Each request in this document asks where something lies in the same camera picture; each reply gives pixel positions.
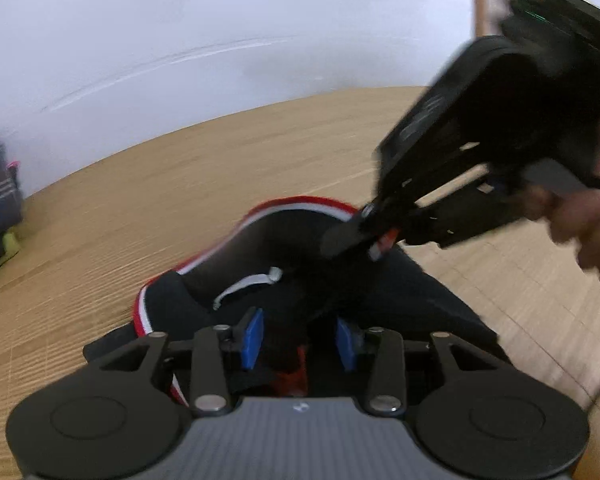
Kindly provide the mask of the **person's right hand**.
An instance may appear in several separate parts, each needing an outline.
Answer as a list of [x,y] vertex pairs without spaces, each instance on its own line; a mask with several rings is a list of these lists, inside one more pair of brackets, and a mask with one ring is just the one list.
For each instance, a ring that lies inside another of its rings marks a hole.
[[600,190],[593,188],[560,198],[542,186],[530,184],[520,196],[524,216],[548,222],[556,244],[575,240],[578,265],[596,271],[600,279]]

